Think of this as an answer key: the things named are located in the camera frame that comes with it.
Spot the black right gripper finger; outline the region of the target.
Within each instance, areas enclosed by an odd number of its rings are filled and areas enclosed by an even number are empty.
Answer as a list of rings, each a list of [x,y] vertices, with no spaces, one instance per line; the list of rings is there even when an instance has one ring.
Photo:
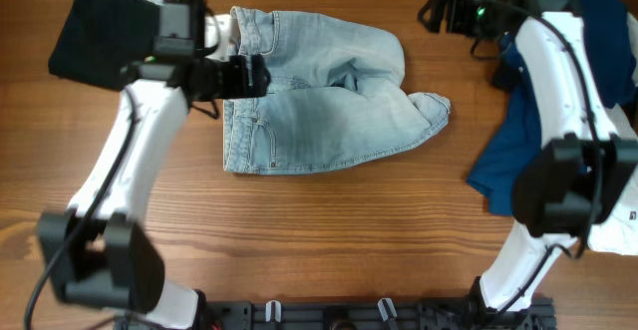
[[[443,14],[448,6],[449,0],[428,0],[423,7],[423,14],[431,16]]]
[[[422,15],[418,17],[418,21],[430,33],[439,34],[441,31],[446,31],[444,16],[437,16],[434,14]]]

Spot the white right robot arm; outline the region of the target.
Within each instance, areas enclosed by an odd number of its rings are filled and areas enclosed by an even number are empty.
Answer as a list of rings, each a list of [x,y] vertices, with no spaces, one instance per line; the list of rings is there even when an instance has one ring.
[[[510,192],[514,224],[471,300],[488,325],[529,308],[559,255],[579,258],[593,226],[608,219],[637,166],[637,144],[621,139],[602,110],[583,44],[577,0],[429,0],[424,26],[439,32],[509,35],[539,114],[541,149]]]

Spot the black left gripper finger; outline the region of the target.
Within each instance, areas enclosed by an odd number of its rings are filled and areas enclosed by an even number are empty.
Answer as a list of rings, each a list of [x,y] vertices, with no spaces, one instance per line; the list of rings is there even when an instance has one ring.
[[[254,79],[252,84],[246,91],[247,98],[263,98],[267,95],[267,89],[270,85],[268,78]]]
[[[248,57],[250,61],[250,72],[253,79],[268,79],[269,71],[265,65],[262,55],[251,55]]]

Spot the light blue denim shorts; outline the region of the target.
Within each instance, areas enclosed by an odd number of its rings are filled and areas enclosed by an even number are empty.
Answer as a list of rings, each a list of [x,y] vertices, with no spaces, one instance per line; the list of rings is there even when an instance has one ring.
[[[262,98],[223,104],[223,167],[264,175],[343,169],[412,150],[449,121],[449,99],[407,94],[398,38],[318,13],[235,6],[231,55],[263,58]]]

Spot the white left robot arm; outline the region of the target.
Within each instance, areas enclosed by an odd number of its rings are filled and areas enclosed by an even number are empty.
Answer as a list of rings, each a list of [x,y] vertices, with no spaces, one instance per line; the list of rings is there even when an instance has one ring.
[[[271,76],[260,55],[148,57],[122,70],[118,115],[85,184],[62,213],[37,223],[45,268],[25,308],[31,328],[45,285],[66,304],[116,311],[140,329],[216,329],[205,295],[167,279],[145,234],[150,192],[172,140],[199,102],[265,96]]]

